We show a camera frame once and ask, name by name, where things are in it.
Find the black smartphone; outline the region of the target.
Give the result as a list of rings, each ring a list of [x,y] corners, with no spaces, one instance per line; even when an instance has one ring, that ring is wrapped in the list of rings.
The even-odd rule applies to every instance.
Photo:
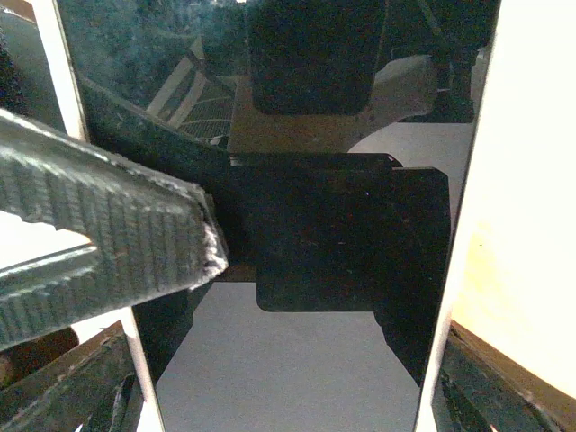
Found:
[[[96,145],[215,201],[218,283],[136,307],[169,431],[410,431],[496,1],[59,1]]]

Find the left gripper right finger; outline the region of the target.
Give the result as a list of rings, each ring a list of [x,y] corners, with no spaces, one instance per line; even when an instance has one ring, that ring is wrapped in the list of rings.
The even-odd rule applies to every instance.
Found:
[[[453,322],[438,376],[440,431],[573,431],[575,399]]]

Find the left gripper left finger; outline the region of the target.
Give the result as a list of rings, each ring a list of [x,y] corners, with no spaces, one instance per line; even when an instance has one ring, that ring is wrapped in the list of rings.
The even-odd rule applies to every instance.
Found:
[[[1,208],[87,239],[2,270],[2,348],[203,286],[229,264],[212,198],[199,185],[8,111]]]

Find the white phone case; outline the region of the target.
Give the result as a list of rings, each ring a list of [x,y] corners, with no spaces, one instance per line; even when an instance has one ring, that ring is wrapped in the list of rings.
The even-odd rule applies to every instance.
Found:
[[[497,1],[35,1],[66,131],[214,198],[266,312],[369,312],[438,418]]]

